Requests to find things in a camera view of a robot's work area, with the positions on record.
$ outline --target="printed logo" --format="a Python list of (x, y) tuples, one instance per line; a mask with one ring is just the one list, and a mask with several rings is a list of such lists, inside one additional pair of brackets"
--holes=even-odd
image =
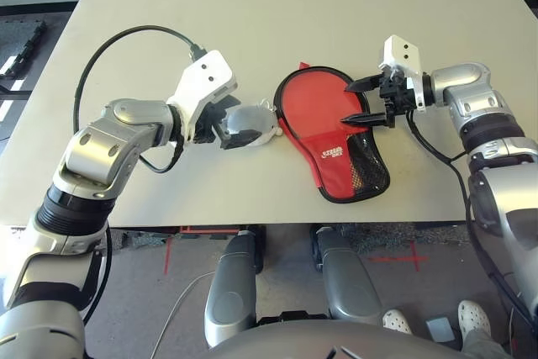
[(321, 158), (326, 159), (327, 157), (338, 157), (338, 156), (342, 156), (343, 154), (344, 154), (344, 149), (342, 149), (342, 146), (338, 146), (333, 149), (324, 151), (321, 154)]

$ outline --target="white cable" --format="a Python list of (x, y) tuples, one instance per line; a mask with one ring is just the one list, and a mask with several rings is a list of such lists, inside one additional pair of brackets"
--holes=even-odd
[(157, 350), (159, 349), (159, 346), (161, 345), (162, 338), (165, 335), (166, 329), (168, 328), (168, 325), (170, 325), (171, 319), (173, 318), (174, 314), (179, 309), (179, 306), (181, 306), (183, 299), (188, 295), (188, 293), (193, 289), (193, 287), (202, 279), (205, 277), (208, 277), (209, 275), (214, 275), (215, 271), (204, 273), (203, 275), (200, 275), (199, 277), (195, 278), (192, 282), (188, 284), (188, 286), (183, 289), (182, 294), (179, 295), (179, 298), (177, 298), (176, 303), (174, 304), (174, 307), (171, 308), (170, 314), (168, 315), (168, 318), (166, 319), (165, 326), (162, 327), (161, 334), (159, 335), (159, 338), (157, 339), (157, 343), (155, 344), (155, 348), (153, 349), (153, 352), (151, 353), (150, 359), (155, 358), (155, 354), (157, 353)]
[(510, 345), (510, 356), (514, 356), (514, 348), (512, 347), (512, 320), (514, 319), (514, 306), (512, 306), (512, 309), (510, 310), (510, 318), (508, 320), (508, 341)]

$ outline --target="white table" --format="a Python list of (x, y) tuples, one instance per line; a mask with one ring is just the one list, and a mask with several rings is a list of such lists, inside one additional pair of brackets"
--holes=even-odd
[[(244, 103), (272, 99), (300, 61), (355, 78), (375, 74), (383, 41), (398, 34), (420, 48), (426, 71), (463, 61), (489, 66), (492, 84), (526, 134), (538, 135), (538, 21), (522, 0), (81, 0), (0, 156), (0, 224), (25, 225), (41, 203), (71, 137), (72, 96), (90, 55), (111, 35), (138, 24), (178, 29), (220, 50)], [(186, 53), (183, 43), (165, 34), (137, 34), (114, 45), (87, 82), (82, 124), (115, 98), (167, 99), (188, 63)], [(380, 108), (372, 96), (372, 109)], [(431, 108), (417, 121), (441, 151), (462, 149), (445, 109)], [(166, 175), (138, 165), (111, 225), (463, 219), (456, 179), (418, 146), (404, 119), (397, 119), (396, 129), (375, 129), (375, 137), (391, 174), (379, 197), (327, 202), (285, 137), (227, 151), (195, 145)], [(170, 153), (148, 155), (164, 165)], [(464, 161), (458, 167), (468, 173)]]

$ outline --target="black mesh pocket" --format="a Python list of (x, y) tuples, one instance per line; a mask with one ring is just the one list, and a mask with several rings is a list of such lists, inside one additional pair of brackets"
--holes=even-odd
[(388, 188), (390, 176), (379, 155), (372, 130), (347, 138), (355, 195), (360, 199), (376, 196)]

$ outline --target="person's foot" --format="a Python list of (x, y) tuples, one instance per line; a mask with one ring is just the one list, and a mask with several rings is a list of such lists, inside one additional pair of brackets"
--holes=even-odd
[(460, 323), (463, 340), (472, 330), (484, 330), (486, 334), (491, 336), (488, 315), (482, 307), (471, 300), (462, 300), (460, 302), (457, 306), (457, 318)]
[(383, 316), (383, 327), (390, 330), (403, 332), (404, 334), (413, 334), (409, 328), (409, 323), (405, 319), (402, 312), (396, 309), (389, 310), (387, 313), (385, 313)]

